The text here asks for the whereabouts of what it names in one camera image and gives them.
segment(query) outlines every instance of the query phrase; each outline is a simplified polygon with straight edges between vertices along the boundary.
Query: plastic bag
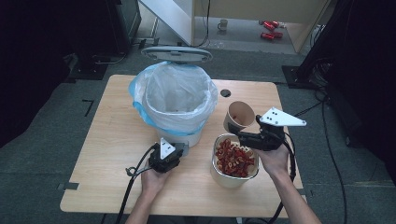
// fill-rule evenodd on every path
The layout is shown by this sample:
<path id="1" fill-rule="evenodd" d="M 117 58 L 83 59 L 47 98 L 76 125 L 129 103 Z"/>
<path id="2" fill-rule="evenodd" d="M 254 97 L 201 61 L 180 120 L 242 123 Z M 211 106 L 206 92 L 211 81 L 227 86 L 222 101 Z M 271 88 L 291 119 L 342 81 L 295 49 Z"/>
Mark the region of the plastic bag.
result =
<path id="1" fill-rule="evenodd" d="M 149 66 L 131 82 L 129 93 L 143 121 L 178 136 L 200 132 L 218 102 L 210 76 L 191 64 Z"/>

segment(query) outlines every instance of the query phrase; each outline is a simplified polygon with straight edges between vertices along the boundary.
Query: gray floor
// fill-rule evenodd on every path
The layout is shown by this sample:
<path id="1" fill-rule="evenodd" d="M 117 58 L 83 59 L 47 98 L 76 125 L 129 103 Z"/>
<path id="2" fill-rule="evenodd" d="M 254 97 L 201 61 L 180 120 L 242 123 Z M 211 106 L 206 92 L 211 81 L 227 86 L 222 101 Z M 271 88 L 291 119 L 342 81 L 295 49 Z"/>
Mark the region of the gray floor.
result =
<path id="1" fill-rule="evenodd" d="M 231 29 L 230 24 L 227 35 L 231 35 Z M 237 34 L 238 39 L 251 38 L 255 32 L 244 31 Z M 156 37 L 160 44 L 175 45 L 178 41 L 163 23 L 159 23 Z M 213 46 L 221 41 L 212 33 L 209 38 Z M 247 50 L 251 48 L 249 41 L 239 41 L 238 49 L 233 49 L 232 44 L 207 48 L 214 60 L 201 66 L 214 79 L 285 82 L 281 65 L 299 65 L 304 60 L 304 55 L 290 51 L 287 43 L 282 46 L 258 39 L 253 45 L 259 41 L 267 50 Z M 121 62 L 107 68 L 103 80 L 63 83 L 53 92 L 30 128 L 0 150 L 0 223 L 101 222 L 103 214 L 62 212 L 59 204 L 63 192 L 57 187 L 72 174 L 108 78 L 114 74 L 135 75 L 154 63 L 157 62 L 143 58 L 139 49 L 133 47 Z M 289 89 L 280 84 L 278 91 L 284 111 L 290 114 L 317 102 L 310 90 Z M 94 100 L 88 114 L 89 103 L 84 100 Z M 325 105 L 323 110 L 332 154 L 344 182 L 347 223 L 395 223 L 396 190 L 384 163 L 365 148 L 346 147 L 346 134 L 332 106 Z M 308 125 L 289 130 L 296 144 L 308 203 L 323 223 L 342 223 L 343 194 L 326 144 L 322 108 L 316 107 L 301 118 Z M 105 223 L 114 223 L 115 216 L 107 215 Z M 289 221 L 280 219 L 277 223 Z"/>

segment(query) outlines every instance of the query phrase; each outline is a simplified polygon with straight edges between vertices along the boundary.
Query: white bowl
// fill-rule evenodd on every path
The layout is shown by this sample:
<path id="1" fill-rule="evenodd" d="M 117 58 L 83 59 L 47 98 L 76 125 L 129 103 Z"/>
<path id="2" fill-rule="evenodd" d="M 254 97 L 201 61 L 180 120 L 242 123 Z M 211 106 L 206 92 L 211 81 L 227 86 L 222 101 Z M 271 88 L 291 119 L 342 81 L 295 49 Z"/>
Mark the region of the white bowl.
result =
<path id="1" fill-rule="evenodd" d="M 246 177 L 235 177 L 223 174 L 217 165 L 218 157 L 216 156 L 216 152 L 220 142 L 224 141 L 227 138 L 230 138 L 231 142 L 239 144 L 238 136 L 231 133 L 222 134 L 216 139 L 215 145 L 213 146 L 210 174 L 212 174 L 213 179 L 220 186 L 227 189 L 234 189 L 242 186 L 249 179 L 257 175 L 257 173 L 259 172 L 259 156 L 253 151 L 253 155 L 251 157 L 254 158 L 254 168 L 248 171 Z"/>

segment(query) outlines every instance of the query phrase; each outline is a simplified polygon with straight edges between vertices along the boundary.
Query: black cord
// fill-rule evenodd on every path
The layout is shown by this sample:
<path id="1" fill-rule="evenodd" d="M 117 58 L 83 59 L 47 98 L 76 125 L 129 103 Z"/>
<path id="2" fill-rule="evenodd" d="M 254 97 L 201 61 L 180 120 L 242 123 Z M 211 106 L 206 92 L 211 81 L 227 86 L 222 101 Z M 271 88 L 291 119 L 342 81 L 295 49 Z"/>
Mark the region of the black cord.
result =
<path id="1" fill-rule="evenodd" d="M 328 85 L 328 81 L 326 80 L 325 76 L 331 66 L 332 63 L 317 63 L 313 68 L 311 82 L 316 84 L 319 89 L 323 89 Z"/>
<path id="2" fill-rule="evenodd" d="M 327 147 L 328 147 L 329 152 L 330 152 L 330 156 L 332 157 L 332 163 L 334 164 L 335 171 L 337 172 L 337 175 L 338 175 L 338 179 L 340 180 L 341 190 L 342 190 L 342 193 L 343 193 L 343 201 L 344 201 L 344 223 L 347 223 L 347 196 L 346 196 L 346 190 L 345 190 L 345 187 L 344 187 L 344 181 L 343 181 L 343 178 L 341 177 L 340 170 L 338 169 L 338 166 L 335 163 L 334 155 L 332 154 L 332 148 L 330 146 L 329 135 L 328 135 L 328 132 L 327 132 L 326 118 L 324 116 L 324 105 L 325 105 L 325 103 L 323 102 L 322 103 L 322 118 L 323 118 L 324 132 L 325 132 L 325 135 L 326 135 L 326 143 L 327 143 Z"/>
<path id="3" fill-rule="evenodd" d="M 210 0 L 209 0 L 209 2 L 207 3 L 207 13 L 206 13 L 206 35 L 205 35 L 205 38 L 204 38 L 204 40 L 202 41 L 201 44 L 199 44 L 199 45 L 197 45 L 197 46 L 190 46 L 190 47 L 199 48 L 199 47 L 201 47 L 204 43 L 206 43 L 207 39 L 209 38 L 209 12 L 210 12 Z"/>
<path id="4" fill-rule="evenodd" d="M 294 178 L 296 176 L 296 160 L 295 160 L 295 156 L 294 156 L 295 155 L 295 152 L 294 152 L 295 149 L 293 151 L 291 149 L 289 143 L 286 140 L 282 140 L 282 142 L 283 142 L 283 145 L 285 145 L 285 147 L 289 151 L 289 157 L 290 157 L 290 179 L 291 179 L 291 182 L 293 182 Z M 271 217 L 271 219 L 267 223 L 269 223 L 269 224 L 274 223 L 276 221 L 276 219 L 279 217 L 279 214 L 282 211 L 282 209 L 283 209 L 283 203 L 280 202 L 279 206 L 276 209 L 276 212 L 275 212 L 274 216 Z"/>
<path id="5" fill-rule="evenodd" d="M 104 224 L 104 223 L 105 223 L 106 216 L 107 216 L 107 214 L 103 214 L 103 216 L 102 216 L 102 221 L 100 222 L 101 224 Z"/>
<path id="6" fill-rule="evenodd" d="M 303 111 L 298 112 L 297 114 L 294 115 L 294 117 L 299 117 L 299 116 L 305 114 L 306 112 L 308 112 L 309 110 L 311 110 L 311 109 L 315 108 L 316 106 L 320 105 L 320 104 L 321 104 L 321 102 L 319 102 L 319 103 L 317 103 L 315 105 L 312 105 L 311 107 L 309 107 L 309 108 L 307 108 L 307 109 L 305 109 Z"/>
<path id="7" fill-rule="evenodd" d="M 290 134 L 288 134 L 288 133 L 284 133 L 285 135 L 287 135 L 288 137 L 289 137 L 289 139 L 290 139 L 290 141 L 291 141 L 291 147 L 294 149 L 294 151 L 293 151 L 293 154 L 294 154 L 294 156 L 296 156 L 296 147 L 295 147 L 295 145 L 294 145 L 294 141 L 293 141 L 293 139 L 291 138 L 291 136 L 290 136 Z"/>
<path id="8" fill-rule="evenodd" d="M 320 98 L 318 97 L 318 92 L 320 92 L 320 93 L 322 93 L 322 94 L 324 95 L 322 99 L 320 99 Z M 327 95 L 327 93 L 326 93 L 325 91 L 315 91 L 315 98 L 316 98 L 319 102 L 322 102 L 322 103 L 325 103 L 325 102 L 327 102 L 327 101 L 329 100 L 329 96 Z"/>
<path id="9" fill-rule="evenodd" d="M 253 219 L 253 218 L 256 218 L 256 219 L 258 219 L 258 220 L 260 220 L 260 221 L 262 221 L 262 222 L 268 224 L 268 221 L 265 220 L 264 218 L 261 218 L 261 217 L 248 217 L 247 219 L 245 219 L 245 224 L 261 224 L 261 223 L 257 223 L 257 222 L 251 222 L 251 223 L 249 223 L 249 221 L 250 221 L 251 219 Z"/>
<path id="10" fill-rule="evenodd" d="M 120 208 L 119 214 L 117 215 L 116 224 L 119 224 L 120 221 L 121 221 L 121 218 L 122 218 L 122 215 L 123 215 L 123 212 L 124 212 L 124 209 L 125 209 L 125 205 L 126 205 L 126 202 L 128 201 L 129 193 L 131 192 L 131 188 L 132 188 L 132 185 L 134 184 L 134 181 L 136 180 L 136 178 L 137 178 L 140 174 L 142 174 L 143 172 L 145 172 L 145 171 L 147 171 L 147 170 L 150 169 L 150 168 L 145 168 L 145 169 L 143 169 L 142 171 L 139 171 L 140 165 L 142 164 L 143 160 L 147 157 L 147 155 L 149 154 L 149 152 L 150 152 L 152 149 L 154 149 L 154 146 L 152 146 L 151 148 L 149 148 L 149 149 L 145 152 L 145 154 L 144 154 L 143 157 L 140 159 L 140 161 L 139 161 L 139 163 L 137 164 L 136 167 L 130 167 L 130 168 L 126 168 L 126 169 L 125 169 L 126 172 L 127 172 L 127 174 L 131 176 L 131 179 L 130 179 L 129 184 L 128 184 L 128 187 L 127 187 L 127 189 L 126 189 L 126 191 L 125 191 L 125 194 L 124 194 L 124 197 L 123 197 L 123 200 L 122 200 L 122 204 L 121 204 L 121 208 Z"/>
<path id="11" fill-rule="evenodd" d="M 119 63 L 119 62 L 121 62 L 121 61 L 125 58 L 125 56 L 126 56 L 126 53 L 124 53 L 124 54 L 121 56 L 120 59 L 118 59 L 118 60 L 116 60 L 116 61 L 114 61 L 114 62 L 108 62 L 108 63 L 95 62 L 95 64 L 114 64 L 114 63 Z"/>

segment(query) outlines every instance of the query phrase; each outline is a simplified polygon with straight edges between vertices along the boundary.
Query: white triangular marker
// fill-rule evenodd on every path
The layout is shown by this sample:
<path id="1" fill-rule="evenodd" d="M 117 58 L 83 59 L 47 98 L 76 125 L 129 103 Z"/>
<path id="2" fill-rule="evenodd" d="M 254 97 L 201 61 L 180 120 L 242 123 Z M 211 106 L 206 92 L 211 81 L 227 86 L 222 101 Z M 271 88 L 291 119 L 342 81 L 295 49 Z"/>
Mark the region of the white triangular marker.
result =
<path id="1" fill-rule="evenodd" d="M 302 119 L 297 119 L 294 116 L 287 114 L 281 110 L 272 107 L 267 113 L 262 115 L 260 122 L 271 124 L 273 126 L 305 126 L 306 122 Z"/>
<path id="2" fill-rule="evenodd" d="M 176 149 L 170 145 L 165 139 L 161 138 L 161 160 L 165 159 Z"/>

